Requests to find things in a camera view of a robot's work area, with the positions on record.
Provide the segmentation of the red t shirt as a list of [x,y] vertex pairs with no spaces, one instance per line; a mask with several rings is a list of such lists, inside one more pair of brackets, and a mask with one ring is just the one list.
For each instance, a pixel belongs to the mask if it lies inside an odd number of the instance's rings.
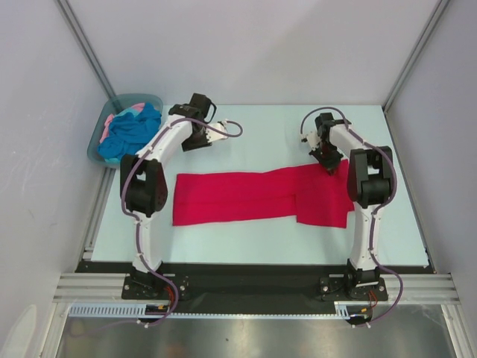
[[295,217],[300,224],[347,226],[354,210],[347,194],[348,162],[334,174],[319,164],[269,172],[179,174],[172,223],[188,226]]

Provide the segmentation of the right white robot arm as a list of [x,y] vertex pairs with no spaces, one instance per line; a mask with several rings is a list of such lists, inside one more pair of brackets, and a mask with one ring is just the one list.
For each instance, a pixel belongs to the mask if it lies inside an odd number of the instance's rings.
[[382,211],[397,193],[393,152],[388,146],[370,144],[352,128],[335,107],[315,110],[315,130],[301,133],[314,157],[329,174],[337,172],[348,159],[347,195],[355,207],[353,248],[349,258],[354,272],[375,271],[379,267],[377,243]]

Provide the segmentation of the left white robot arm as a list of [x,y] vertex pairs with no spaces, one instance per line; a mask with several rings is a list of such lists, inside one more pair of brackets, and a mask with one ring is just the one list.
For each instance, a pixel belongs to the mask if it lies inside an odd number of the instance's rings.
[[121,209],[133,219],[133,267],[145,273],[138,287],[149,298],[160,296],[165,288],[164,279],[151,272],[162,265],[162,257],[153,253],[151,222],[168,199],[166,164],[178,149],[190,151],[211,145],[207,135],[212,127],[207,116],[216,110],[210,98],[193,94],[189,102],[172,106],[157,134],[143,148],[121,159]]

